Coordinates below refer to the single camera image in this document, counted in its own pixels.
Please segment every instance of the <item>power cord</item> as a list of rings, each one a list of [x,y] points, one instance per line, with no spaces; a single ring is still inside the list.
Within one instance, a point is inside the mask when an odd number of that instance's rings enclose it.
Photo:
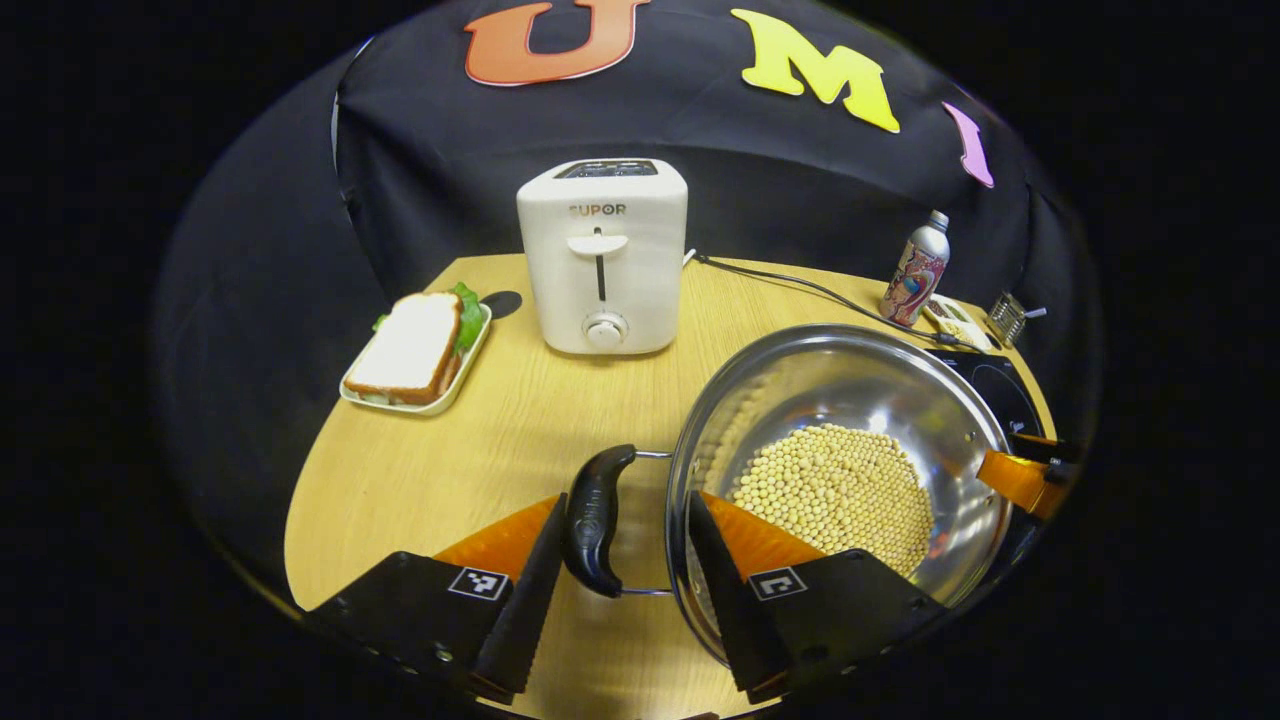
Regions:
[[[972,343],[968,343],[968,342],[957,338],[956,336],[954,336],[951,333],[925,333],[925,332],[920,332],[920,331],[916,331],[916,329],[913,329],[913,328],[904,328],[902,325],[900,325],[900,324],[897,324],[897,323],[895,323],[892,320],[886,320],[884,318],[881,318],[877,313],[872,313],[870,310],[867,310],[865,307],[861,307],[860,305],[854,304],[851,300],[849,300],[847,297],[840,295],[838,292],[832,291],[832,290],[827,290],[827,288],[822,287],[820,284],[818,284],[815,282],[809,282],[809,281],[806,281],[804,278],[796,278],[796,277],[792,277],[792,275],[783,275],[783,274],[780,274],[780,273],[768,273],[768,272],[764,272],[764,270],[751,270],[749,268],[741,268],[739,265],[730,265],[728,263],[721,263],[719,260],[712,260],[710,258],[708,258],[707,255],[703,255],[701,252],[698,252],[696,250],[690,250],[689,254],[692,255],[692,258],[695,260],[698,260],[699,263],[701,263],[704,265],[710,265],[712,268],[719,268],[722,270],[728,270],[731,273],[741,273],[744,275],[755,275],[755,277],[759,277],[759,278],[771,278],[771,279],[776,279],[776,281],[791,282],[791,283],[796,283],[796,284],[803,284],[805,287],[810,287],[810,288],[817,290],[818,292],[820,292],[820,293],[831,297],[836,302],[840,302],[845,307],[849,307],[850,310],[856,310],[858,313],[861,313],[863,315],[867,315],[868,318],[870,318],[873,320],[879,320],[881,323],[884,323],[886,325],[890,325],[891,328],[893,328],[896,331],[901,331],[904,333],[913,334],[915,337],[922,337],[924,340],[936,342],[938,345],[968,347],[968,348],[970,348],[970,350],[973,350],[973,351],[975,351],[978,354],[986,355],[986,352],[983,352],[983,350],[980,347],[977,347],[977,346],[974,346]],[[687,256],[686,256],[685,261],[686,263],[689,261]]]

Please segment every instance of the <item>toaster knob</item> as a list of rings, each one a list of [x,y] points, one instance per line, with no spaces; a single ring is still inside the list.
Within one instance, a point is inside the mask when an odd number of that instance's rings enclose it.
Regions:
[[[582,324],[586,341],[598,350],[617,350],[627,333],[627,322],[613,313],[596,313]]]

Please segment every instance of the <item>can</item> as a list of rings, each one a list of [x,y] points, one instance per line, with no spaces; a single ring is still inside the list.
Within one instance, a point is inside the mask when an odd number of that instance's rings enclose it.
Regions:
[[[906,238],[897,270],[879,302],[883,318],[904,328],[914,325],[920,318],[951,260],[947,223],[947,217],[934,210],[929,213],[929,220]]]

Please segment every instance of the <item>toaster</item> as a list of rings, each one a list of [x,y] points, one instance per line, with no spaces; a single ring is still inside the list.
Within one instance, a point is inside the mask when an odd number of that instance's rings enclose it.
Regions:
[[[516,193],[538,323],[562,352],[630,355],[676,338],[689,186],[669,164],[575,160]]]

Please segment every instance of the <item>letter m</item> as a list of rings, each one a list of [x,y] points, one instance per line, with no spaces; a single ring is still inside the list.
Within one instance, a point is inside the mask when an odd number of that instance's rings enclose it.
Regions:
[[[777,18],[740,9],[731,10],[731,14],[751,28],[755,41],[755,65],[742,70],[742,79],[748,83],[787,95],[804,95],[804,83],[791,76],[794,64],[818,100],[829,105],[840,95],[840,88],[849,85],[849,96],[845,97],[849,114],[888,132],[900,129],[884,95],[881,79],[884,70],[874,60],[844,45],[823,55],[796,28]]]

